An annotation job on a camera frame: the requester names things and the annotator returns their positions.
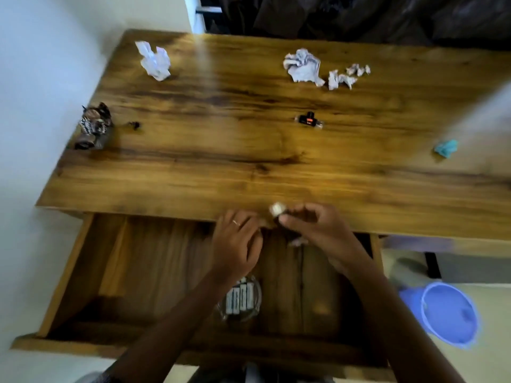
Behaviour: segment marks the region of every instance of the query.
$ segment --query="crumpled paper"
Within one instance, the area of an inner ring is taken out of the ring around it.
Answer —
[[[135,42],[138,52],[144,58],[140,61],[142,67],[147,71],[147,75],[151,75],[158,82],[170,76],[169,67],[170,59],[167,51],[163,48],[156,47],[156,53],[151,50],[151,44],[146,41]]]
[[[445,158],[449,158],[451,154],[456,152],[458,150],[458,141],[456,140],[450,140],[446,142],[439,143],[434,151],[437,152],[439,155]]]
[[[357,78],[354,76],[346,76],[344,74],[337,75],[339,71],[333,70],[329,72],[328,75],[328,89],[329,90],[335,90],[339,87],[339,84],[346,83],[349,87],[349,89],[352,89],[353,83],[357,81]]]
[[[362,76],[362,75],[364,75],[364,73],[370,74],[371,69],[369,68],[369,66],[367,64],[365,65],[365,67],[360,67],[360,65],[358,63],[354,63],[351,65],[351,67],[348,67],[346,69],[346,74],[348,74],[349,76],[352,76],[355,73],[357,74],[357,76]]]
[[[287,54],[284,58],[284,68],[293,78],[293,82],[314,82],[317,87],[324,85],[319,77],[320,61],[305,48],[296,51],[296,54]]]

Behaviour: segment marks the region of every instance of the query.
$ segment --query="wooden drawer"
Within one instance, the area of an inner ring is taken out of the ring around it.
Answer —
[[[208,271],[213,224],[87,214],[39,329],[13,348],[118,357]],[[259,315],[222,322],[212,312],[182,353],[182,364],[252,360],[343,376],[346,366],[386,367],[367,335],[346,278],[311,247],[289,248],[264,231],[252,272],[262,288]],[[379,260],[376,236],[359,239]]]

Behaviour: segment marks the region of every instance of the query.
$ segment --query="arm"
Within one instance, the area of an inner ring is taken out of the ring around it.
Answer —
[[[201,322],[256,265],[263,246],[259,219],[246,211],[228,211],[217,221],[212,246],[213,266],[208,274],[112,364],[107,375],[122,383],[164,381]]]
[[[353,284],[399,382],[463,383],[333,206],[305,204],[291,212],[280,223],[320,247]]]

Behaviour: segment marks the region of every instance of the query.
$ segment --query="blue bucket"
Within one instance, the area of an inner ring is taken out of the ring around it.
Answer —
[[[399,292],[426,332],[447,344],[468,348],[476,338],[479,318],[474,303],[461,290],[443,282]]]

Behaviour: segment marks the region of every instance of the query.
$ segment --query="white battery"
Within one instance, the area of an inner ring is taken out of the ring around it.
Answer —
[[[247,310],[247,284],[242,283],[240,286],[240,310]]]
[[[252,282],[247,283],[247,309],[254,309],[254,284]]]
[[[233,294],[234,289],[231,289],[227,292],[227,295],[225,296],[225,314],[226,315],[232,315],[233,314]]]
[[[240,288],[233,288],[233,315],[240,314]]]

